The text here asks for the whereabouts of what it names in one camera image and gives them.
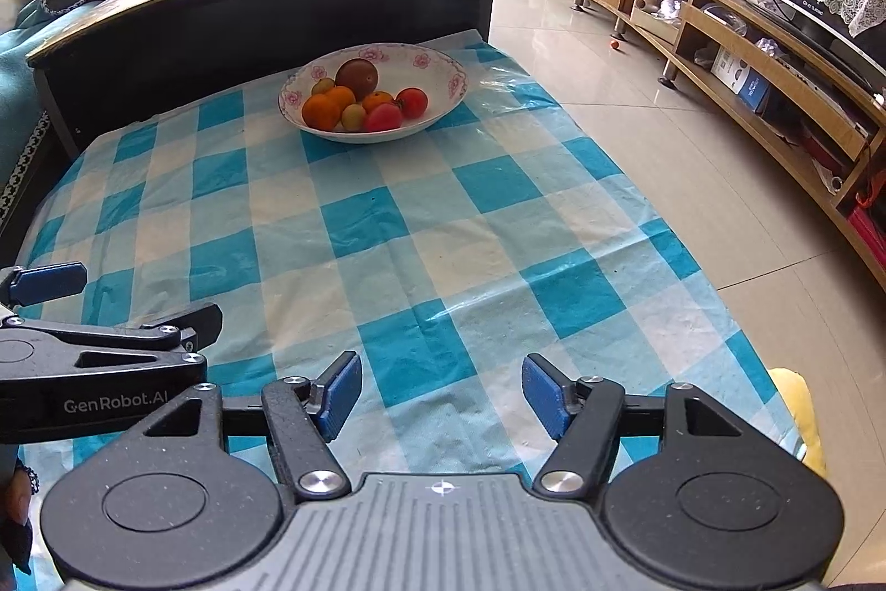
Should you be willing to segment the orange mandarin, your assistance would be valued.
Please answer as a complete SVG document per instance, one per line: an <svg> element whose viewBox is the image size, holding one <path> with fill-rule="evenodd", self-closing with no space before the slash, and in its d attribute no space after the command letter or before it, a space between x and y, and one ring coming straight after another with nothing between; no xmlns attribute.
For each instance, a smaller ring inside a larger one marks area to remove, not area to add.
<svg viewBox="0 0 886 591"><path fill-rule="evenodd" d="M373 91L373 93L369 93L362 99L363 109L367 112L371 112L377 108L377 106L384 104L392 104L395 98L387 91Z"/></svg>
<svg viewBox="0 0 886 591"><path fill-rule="evenodd" d="M347 106L353 105L356 102L356 96L345 85L334 85L330 90L326 91L326 97L333 100L336 108L340 111L344 111Z"/></svg>
<svg viewBox="0 0 886 591"><path fill-rule="evenodd" d="M333 132L341 120L342 108L333 96L320 93L303 102L302 120L306 126L316 131Z"/></svg>

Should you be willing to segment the brown kiwi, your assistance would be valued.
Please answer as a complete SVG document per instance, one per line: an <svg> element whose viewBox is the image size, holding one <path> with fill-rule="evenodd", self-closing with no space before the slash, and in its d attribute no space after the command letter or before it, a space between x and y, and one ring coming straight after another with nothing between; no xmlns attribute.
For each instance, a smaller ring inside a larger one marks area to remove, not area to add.
<svg viewBox="0 0 886 591"><path fill-rule="evenodd" d="M362 132L367 120L367 110L362 104L347 105L341 114L341 126L348 133Z"/></svg>
<svg viewBox="0 0 886 591"><path fill-rule="evenodd" d="M332 78L321 78L312 86L311 95L325 95L335 87L335 81Z"/></svg>

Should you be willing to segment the large red tomato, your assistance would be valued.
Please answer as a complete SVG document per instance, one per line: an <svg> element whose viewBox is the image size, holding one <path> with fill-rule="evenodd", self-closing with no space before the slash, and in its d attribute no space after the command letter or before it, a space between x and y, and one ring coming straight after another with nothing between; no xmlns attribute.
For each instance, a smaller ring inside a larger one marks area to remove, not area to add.
<svg viewBox="0 0 886 591"><path fill-rule="evenodd" d="M365 115L363 131L367 133L395 131L403 125L404 115L395 102L374 106Z"/></svg>

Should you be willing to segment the small red tomato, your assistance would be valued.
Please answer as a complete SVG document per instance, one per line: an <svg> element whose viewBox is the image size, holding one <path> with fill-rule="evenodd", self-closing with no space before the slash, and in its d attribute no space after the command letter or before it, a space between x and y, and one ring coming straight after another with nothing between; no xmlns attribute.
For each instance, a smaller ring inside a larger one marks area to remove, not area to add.
<svg viewBox="0 0 886 591"><path fill-rule="evenodd" d="M430 100L422 89L407 87L402 89L395 97L395 102L401 110L401 114L407 120L418 120L428 110Z"/></svg>

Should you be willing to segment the dark red plum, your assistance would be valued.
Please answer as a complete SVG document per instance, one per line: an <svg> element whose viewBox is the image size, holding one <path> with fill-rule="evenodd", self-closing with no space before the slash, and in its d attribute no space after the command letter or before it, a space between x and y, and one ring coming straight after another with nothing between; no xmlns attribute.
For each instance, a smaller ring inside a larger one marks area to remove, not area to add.
<svg viewBox="0 0 886 591"><path fill-rule="evenodd" d="M339 66L335 75L335 84L350 90L354 99L362 100L377 89L378 70L375 64L367 59L360 57L350 59Z"/></svg>

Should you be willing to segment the blue white checkered tablecloth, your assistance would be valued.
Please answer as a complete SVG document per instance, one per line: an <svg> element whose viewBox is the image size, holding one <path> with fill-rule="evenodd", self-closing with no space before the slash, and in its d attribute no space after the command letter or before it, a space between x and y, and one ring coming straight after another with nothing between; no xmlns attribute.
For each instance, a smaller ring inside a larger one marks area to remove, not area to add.
<svg viewBox="0 0 886 591"><path fill-rule="evenodd" d="M402 140L335 144L270 78L97 138L24 267L83 292L24 320L138 327L221 307L206 390L122 432L21 444L39 475L24 589L791 589L823 576L837 498L677 235L563 108L475 33L464 100ZM352 492L295 501L222 400L344 351L329 444ZM597 500L542 498L555 442L521 366L664 398Z"/></svg>

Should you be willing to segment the black coffee table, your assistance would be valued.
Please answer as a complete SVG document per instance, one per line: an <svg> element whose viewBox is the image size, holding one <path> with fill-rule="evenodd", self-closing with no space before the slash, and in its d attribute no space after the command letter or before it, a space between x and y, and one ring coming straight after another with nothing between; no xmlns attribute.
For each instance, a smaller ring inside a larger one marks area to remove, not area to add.
<svg viewBox="0 0 886 591"><path fill-rule="evenodd" d="M493 0L104 0L27 57L61 146L336 49L490 31Z"/></svg>

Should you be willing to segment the white floral plate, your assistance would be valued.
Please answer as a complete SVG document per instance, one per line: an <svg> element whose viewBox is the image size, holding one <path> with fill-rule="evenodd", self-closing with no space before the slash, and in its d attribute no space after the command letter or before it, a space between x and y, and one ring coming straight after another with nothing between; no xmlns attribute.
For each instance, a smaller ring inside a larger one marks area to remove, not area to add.
<svg viewBox="0 0 886 591"><path fill-rule="evenodd" d="M450 55L407 43L371 43L323 55L290 76L279 111L300 131L344 144L407 138L444 119L467 95Z"/></svg>

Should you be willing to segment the white blue box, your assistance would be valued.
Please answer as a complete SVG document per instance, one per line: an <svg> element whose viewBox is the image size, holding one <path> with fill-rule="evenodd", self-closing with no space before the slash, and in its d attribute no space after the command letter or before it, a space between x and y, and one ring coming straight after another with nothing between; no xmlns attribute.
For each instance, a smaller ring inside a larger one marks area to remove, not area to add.
<svg viewBox="0 0 886 591"><path fill-rule="evenodd" d="M721 47L713 60L712 74L734 96L738 96L740 102L748 106L754 114L763 114L764 106L769 99L770 84L745 60L739 59L737 55Z"/></svg>

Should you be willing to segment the wooden tv stand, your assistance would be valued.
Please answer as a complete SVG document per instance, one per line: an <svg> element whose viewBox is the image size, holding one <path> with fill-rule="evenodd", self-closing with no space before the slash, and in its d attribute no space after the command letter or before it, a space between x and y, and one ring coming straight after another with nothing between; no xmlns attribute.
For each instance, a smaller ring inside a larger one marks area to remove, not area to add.
<svg viewBox="0 0 886 591"><path fill-rule="evenodd" d="M632 30L736 121L826 213L875 279L884 276L884 110L862 85L745 0L575 0ZM718 49L769 81L757 115L712 74Z"/></svg>

